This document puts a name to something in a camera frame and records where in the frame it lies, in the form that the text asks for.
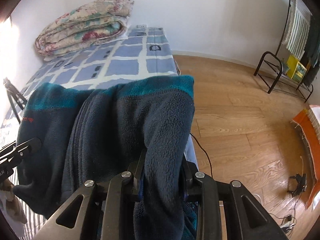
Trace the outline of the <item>right hand grey glove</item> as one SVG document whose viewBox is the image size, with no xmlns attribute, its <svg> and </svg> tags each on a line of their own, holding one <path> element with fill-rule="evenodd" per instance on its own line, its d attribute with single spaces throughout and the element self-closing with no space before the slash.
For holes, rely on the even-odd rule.
<svg viewBox="0 0 320 240">
<path fill-rule="evenodd" d="M 27 218 L 23 211 L 20 201 L 13 193 L 14 184 L 6 179 L 1 183 L 1 202 L 3 203 L 4 210 L 10 218 L 22 224 L 27 223 Z"/>
</svg>

